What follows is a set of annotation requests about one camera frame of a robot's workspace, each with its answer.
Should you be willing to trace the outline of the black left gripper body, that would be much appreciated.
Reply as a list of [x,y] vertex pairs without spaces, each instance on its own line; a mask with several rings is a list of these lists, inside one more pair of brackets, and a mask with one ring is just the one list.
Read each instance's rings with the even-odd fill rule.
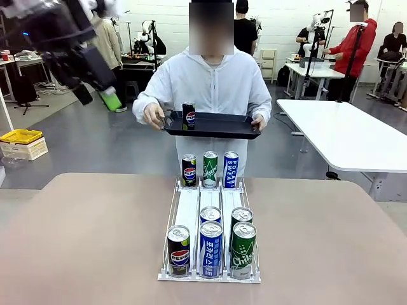
[[55,79],[70,89],[88,83],[96,90],[104,91],[116,81],[114,72],[94,46],[43,48],[42,59]]

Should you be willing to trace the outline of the person's right hand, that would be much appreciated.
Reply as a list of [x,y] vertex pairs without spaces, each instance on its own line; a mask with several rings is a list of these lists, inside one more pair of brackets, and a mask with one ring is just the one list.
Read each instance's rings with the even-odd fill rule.
[[150,103],[143,111],[143,120],[157,130],[163,130],[165,126],[165,114],[158,104]]

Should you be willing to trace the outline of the person's left hand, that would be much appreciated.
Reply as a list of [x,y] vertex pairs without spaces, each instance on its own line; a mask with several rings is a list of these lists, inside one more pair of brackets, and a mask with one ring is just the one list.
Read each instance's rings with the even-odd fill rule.
[[252,120],[251,125],[254,131],[261,132],[265,128],[266,122],[261,114],[257,114],[256,117]]

